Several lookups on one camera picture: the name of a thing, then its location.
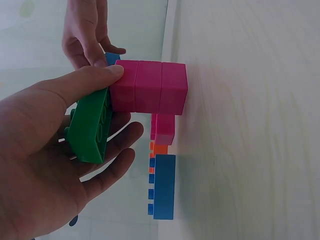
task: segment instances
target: green building block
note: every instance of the green building block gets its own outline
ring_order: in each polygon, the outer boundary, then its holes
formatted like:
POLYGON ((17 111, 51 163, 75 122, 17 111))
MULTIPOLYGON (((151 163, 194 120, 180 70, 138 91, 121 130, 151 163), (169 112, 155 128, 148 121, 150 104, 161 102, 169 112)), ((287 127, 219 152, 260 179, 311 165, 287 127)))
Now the green building block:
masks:
POLYGON ((109 89, 96 91, 78 101, 71 111, 64 137, 79 161, 102 164, 112 117, 109 89))

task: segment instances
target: toy building block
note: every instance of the toy building block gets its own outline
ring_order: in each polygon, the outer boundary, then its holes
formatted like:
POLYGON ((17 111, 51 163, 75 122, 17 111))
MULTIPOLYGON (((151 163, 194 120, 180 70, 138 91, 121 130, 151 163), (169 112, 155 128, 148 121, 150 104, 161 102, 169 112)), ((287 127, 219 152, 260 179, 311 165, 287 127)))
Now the toy building block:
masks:
POLYGON ((155 123, 156 145, 172 145, 175 137, 175 115, 157 114, 155 123))
POLYGON ((152 114, 159 111, 162 63, 139 61, 135 78, 135 111, 152 114))
POLYGON ((159 114, 182 115, 188 92, 186 65, 162 63, 159 114))
POLYGON ((120 80, 110 86, 112 110, 114 112, 135 113, 135 85, 138 61, 117 60, 116 64, 124 67, 120 80))
POLYGON ((64 131, 78 160, 102 164, 112 117, 108 88, 85 96, 73 111, 70 127, 64 131))
POLYGON ((105 53, 105 59, 106 62, 108 63, 109 66, 115 65, 117 60, 120 60, 120 55, 111 53, 111 52, 106 52, 105 53))
POLYGON ((156 123, 157 123, 157 114, 151 114, 151 128, 150 128, 150 140, 156 139, 156 123))
POLYGON ((150 142, 150 158, 155 158, 157 154, 168 154, 168 145, 157 145, 150 142))
POLYGON ((153 199, 153 205, 148 204, 148 215, 155 220, 174 219, 175 171, 175 155, 156 155, 154 188, 148 190, 148 199, 153 199))
POLYGON ((113 111, 182 115, 188 92, 186 65, 117 60, 123 77, 110 87, 113 111))

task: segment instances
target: fingernail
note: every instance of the fingernail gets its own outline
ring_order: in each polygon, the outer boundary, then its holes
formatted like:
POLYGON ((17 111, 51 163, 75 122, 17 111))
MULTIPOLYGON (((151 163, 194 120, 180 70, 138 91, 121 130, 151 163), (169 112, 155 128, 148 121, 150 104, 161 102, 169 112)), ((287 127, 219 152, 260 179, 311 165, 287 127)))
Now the fingernail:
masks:
POLYGON ((110 70, 114 75, 122 75, 125 71, 124 67, 121 65, 111 65, 106 68, 110 70))
POLYGON ((107 63, 100 59, 94 63, 94 66, 97 68, 105 68, 107 66, 107 63))

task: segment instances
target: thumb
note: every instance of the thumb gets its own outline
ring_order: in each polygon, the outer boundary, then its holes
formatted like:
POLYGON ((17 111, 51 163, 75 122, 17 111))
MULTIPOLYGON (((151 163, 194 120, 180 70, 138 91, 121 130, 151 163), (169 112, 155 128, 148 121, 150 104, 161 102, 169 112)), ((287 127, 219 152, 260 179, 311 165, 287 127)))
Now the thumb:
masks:
POLYGON ((57 94, 68 108, 86 95, 109 87, 123 74, 124 68, 120 65, 105 68, 85 66, 65 76, 36 83, 31 88, 57 94))

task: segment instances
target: white wall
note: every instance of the white wall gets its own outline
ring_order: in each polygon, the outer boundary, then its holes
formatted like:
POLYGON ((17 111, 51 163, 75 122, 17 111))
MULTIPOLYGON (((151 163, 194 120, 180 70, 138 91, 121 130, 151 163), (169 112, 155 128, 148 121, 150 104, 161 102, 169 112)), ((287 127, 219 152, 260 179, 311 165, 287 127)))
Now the white wall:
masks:
MULTIPOLYGON (((109 35, 127 49, 124 59, 160 60, 167 0, 109 0, 109 35)), ((38 81, 71 72, 61 49, 65 0, 0 0, 0 98, 38 81)), ((157 239, 158 225, 147 216, 149 115, 128 174, 79 215, 74 227, 44 236, 51 240, 157 239)))

